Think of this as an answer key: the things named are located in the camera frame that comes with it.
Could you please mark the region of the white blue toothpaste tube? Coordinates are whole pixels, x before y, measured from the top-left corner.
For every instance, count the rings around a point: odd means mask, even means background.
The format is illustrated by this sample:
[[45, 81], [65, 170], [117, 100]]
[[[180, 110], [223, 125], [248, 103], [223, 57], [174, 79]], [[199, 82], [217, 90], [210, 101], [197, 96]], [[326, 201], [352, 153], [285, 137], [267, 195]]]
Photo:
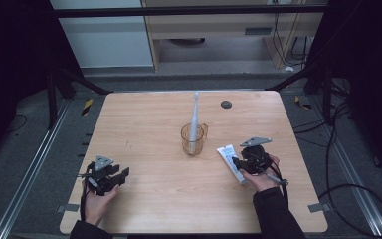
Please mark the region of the white blue toothpaste tube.
[[242, 173], [239, 171], [239, 169], [236, 167], [233, 158], [236, 157], [236, 152], [234, 147], [231, 144], [221, 146], [217, 149], [218, 153], [221, 155], [237, 181], [243, 185], [246, 183], [246, 179], [242, 175]]

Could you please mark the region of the grey table bracket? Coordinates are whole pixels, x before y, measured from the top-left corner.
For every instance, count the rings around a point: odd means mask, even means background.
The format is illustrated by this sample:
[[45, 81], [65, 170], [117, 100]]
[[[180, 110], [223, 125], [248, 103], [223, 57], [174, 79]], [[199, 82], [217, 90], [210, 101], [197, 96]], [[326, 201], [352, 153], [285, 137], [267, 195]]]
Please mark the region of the grey table bracket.
[[71, 204], [71, 203], [68, 203], [68, 204], [60, 204], [58, 207], [57, 207], [57, 211], [59, 213], [64, 213], [66, 211], [69, 211], [69, 212], [77, 212], [78, 210], [80, 209], [80, 205], [79, 204]]
[[319, 212], [319, 211], [327, 212], [327, 211], [331, 210], [331, 207], [330, 207], [330, 205], [328, 203], [325, 203], [325, 204], [316, 203], [316, 204], [308, 205], [308, 210], [311, 213]]

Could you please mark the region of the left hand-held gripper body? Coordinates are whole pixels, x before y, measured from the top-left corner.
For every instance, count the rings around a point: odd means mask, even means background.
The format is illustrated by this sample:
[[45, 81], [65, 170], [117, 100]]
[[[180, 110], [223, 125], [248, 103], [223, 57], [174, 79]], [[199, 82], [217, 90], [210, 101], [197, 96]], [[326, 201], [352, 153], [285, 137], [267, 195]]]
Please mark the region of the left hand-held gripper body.
[[87, 166], [86, 172], [79, 174], [79, 177], [84, 178], [97, 195], [104, 196], [114, 188], [111, 182], [113, 174], [109, 172], [113, 163], [113, 159], [98, 155], [95, 161]]

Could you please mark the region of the aluminium floor rail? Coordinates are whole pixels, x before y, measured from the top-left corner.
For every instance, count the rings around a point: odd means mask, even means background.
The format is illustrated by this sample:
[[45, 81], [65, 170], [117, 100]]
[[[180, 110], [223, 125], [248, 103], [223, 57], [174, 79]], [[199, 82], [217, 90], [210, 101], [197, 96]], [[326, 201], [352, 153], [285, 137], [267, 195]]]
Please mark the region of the aluminium floor rail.
[[366, 218], [366, 221], [375, 237], [382, 236], [382, 214], [374, 202], [373, 195], [366, 189], [362, 189], [364, 183], [354, 169], [350, 159], [337, 137], [334, 126], [326, 126], [325, 131], [330, 136], [330, 147], [333, 149], [335, 158], [339, 163], [356, 201]]
[[57, 111], [57, 119], [54, 124], [46, 131], [32, 161], [23, 175], [14, 196], [12, 197], [5, 213], [0, 219], [0, 239], [7, 239], [10, 231], [26, 201], [26, 198], [40, 172], [40, 169], [53, 145], [53, 142], [61, 128], [66, 117], [67, 110], [71, 104], [70, 100], [62, 100], [61, 106]]

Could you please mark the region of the light wooden desk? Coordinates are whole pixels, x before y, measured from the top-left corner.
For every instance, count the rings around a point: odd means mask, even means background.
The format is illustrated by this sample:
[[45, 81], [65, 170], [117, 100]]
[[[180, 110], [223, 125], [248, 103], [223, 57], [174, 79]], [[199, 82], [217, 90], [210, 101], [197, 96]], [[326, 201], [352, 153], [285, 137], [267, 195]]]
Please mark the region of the light wooden desk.
[[[302, 5], [327, 0], [140, 0], [144, 7]], [[154, 42], [167, 39], [261, 36], [276, 68], [287, 64], [286, 56], [297, 38], [316, 35], [323, 14], [217, 14], [147, 16], [148, 35]]]

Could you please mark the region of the black frame strut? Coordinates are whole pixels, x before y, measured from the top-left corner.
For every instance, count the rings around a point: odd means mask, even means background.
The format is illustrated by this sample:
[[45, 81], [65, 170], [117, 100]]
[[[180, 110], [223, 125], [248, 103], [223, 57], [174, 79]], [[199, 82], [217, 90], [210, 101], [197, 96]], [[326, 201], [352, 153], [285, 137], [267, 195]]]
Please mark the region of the black frame strut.
[[76, 95], [76, 91], [71, 85], [71, 82], [79, 83], [99, 95], [110, 94], [110, 91], [87, 81], [84, 76], [72, 73], [67, 69], [55, 68], [51, 70], [47, 77], [49, 107], [48, 129], [53, 128], [58, 119], [56, 91], [59, 91], [64, 99], [72, 99]]
[[314, 60], [307, 64], [305, 68], [298, 73], [293, 74], [281, 83], [267, 88], [267, 91], [279, 92], [285, 87], [296, 81], [306, 78], [307, 82], [303, 90], [307, 94], [314, 94], [318, 89], [322, 89], [322, 116], [326, 123], [332, 125], [331, 119], [331, 93], [332, 93], [332, 75], [329, 65], [322, 60]]

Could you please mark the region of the amber transparent cup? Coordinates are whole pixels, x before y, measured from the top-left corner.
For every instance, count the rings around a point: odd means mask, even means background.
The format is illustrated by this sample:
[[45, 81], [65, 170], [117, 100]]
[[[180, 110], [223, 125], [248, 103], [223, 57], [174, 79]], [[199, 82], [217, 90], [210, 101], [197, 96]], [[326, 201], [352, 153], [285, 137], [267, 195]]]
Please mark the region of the amber transparent cup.
[[208, 126], [205, 123], [198, 124], [196, 128], [193, 128], [190, 123], [185, 124], [180, 131], [183, 151], [187, 155], [199, 155], [203, 150], [207, 133]]

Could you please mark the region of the person's left hand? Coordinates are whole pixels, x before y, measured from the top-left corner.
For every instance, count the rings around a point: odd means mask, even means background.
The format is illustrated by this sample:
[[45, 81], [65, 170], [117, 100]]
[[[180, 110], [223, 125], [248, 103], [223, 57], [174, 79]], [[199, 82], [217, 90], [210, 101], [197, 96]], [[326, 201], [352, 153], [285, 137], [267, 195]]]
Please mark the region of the person's left hand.
[[118, 195], [119, 186], [116, 185], [105, 196], [96, 195], [91, 189], [86, 190], [85, 221], [93, 226], [99, 226], [111, 202]]

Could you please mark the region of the yellow black striped tape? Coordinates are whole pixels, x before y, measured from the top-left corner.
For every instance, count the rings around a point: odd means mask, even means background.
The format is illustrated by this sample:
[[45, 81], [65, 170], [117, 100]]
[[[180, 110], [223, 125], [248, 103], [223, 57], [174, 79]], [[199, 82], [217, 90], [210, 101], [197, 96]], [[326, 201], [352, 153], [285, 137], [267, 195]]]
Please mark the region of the yellow black striped tape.
[[84, 105], [84, 107], [82, 109], [82, 112], [81, 112], [82, 116], [86, 116], [88, 114], [88, 112], [89, 112], [89, 110], [90, 110], [90, 108], [92, 106], [92, 103], [93, 103], [93, 99], [92, 98], [89, 98], [89, 99], [86, 100], [85, 105]]
[[306, 110], [312, 109], [308, 96], [295, 96], [294, 102], [303, 109], [306, 109]]

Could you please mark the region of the white cabinet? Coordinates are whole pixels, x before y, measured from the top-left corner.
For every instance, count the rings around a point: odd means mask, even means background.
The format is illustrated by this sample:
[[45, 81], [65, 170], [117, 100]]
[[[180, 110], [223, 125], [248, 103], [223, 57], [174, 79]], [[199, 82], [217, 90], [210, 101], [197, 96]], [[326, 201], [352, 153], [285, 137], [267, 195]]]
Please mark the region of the white cabinet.
[[[140, 0], [51, 0], [55, 10], [134, 8]], [[142, 16], [61, 18], [82, 69], [152, 67]]]

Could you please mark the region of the grey electric toothbrush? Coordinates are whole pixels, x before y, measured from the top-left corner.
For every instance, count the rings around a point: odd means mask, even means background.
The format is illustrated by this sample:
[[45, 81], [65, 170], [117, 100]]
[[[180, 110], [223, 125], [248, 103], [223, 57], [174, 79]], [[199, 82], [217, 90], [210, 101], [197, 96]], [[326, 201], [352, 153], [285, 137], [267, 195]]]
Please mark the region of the grey electric toothbrush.
[[198, 97], [199, 93], [194, 93], [194, 106], [193, 106], [193, 114], [190, 121], [190, 134], [189, 134], [189, 141], [191, 143], [195, 143], [197, 140], [197, 134], [198, 134]]

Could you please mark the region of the person's right hand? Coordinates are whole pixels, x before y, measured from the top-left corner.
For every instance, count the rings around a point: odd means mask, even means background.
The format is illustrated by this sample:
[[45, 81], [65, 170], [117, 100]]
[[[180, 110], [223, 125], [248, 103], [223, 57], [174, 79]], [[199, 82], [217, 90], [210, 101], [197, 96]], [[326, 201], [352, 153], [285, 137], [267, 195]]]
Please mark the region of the person's right hand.
[[257, 192], [279, 186], [276, 182], [269, 179], [269, 175], [276, 176], [275, 171], [278, 169], [280, 160], [274, 155], [270, 155], [270, 159], [273, 161], [272, 167], [268, 168], [264, 174], [251, 175], [244, 169], [240, 170], [244, 178], [254, 186]]

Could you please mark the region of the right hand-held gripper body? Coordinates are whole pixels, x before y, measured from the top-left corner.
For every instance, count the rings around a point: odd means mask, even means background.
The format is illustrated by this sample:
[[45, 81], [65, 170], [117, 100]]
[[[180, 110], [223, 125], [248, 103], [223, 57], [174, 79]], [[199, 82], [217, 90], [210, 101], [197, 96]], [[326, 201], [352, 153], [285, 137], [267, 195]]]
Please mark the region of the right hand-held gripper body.
[[248, 168], [250, 174], [260, 174], [272, 165], [270, 156], [263, 148], [264, 143], [269, 143], [272, 140], [265, 137], [251, 137], [241, 143], [244, 148], [241, 151], [243, 164]]

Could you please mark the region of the black horizontal frame bar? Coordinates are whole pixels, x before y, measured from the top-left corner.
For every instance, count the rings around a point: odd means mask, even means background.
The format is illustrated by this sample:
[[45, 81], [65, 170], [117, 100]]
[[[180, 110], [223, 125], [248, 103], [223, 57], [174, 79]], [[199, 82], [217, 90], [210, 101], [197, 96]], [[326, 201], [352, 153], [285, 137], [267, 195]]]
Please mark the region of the black horizontal frame bar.
[[181, 16], [217, 14], [276, 14], [318, 13], [328, 9], [327, 4], [302, 5], [241, 5], [241, 6], [179, 6], [145, 8], [61, 9], [51, 14], [58, 18]]

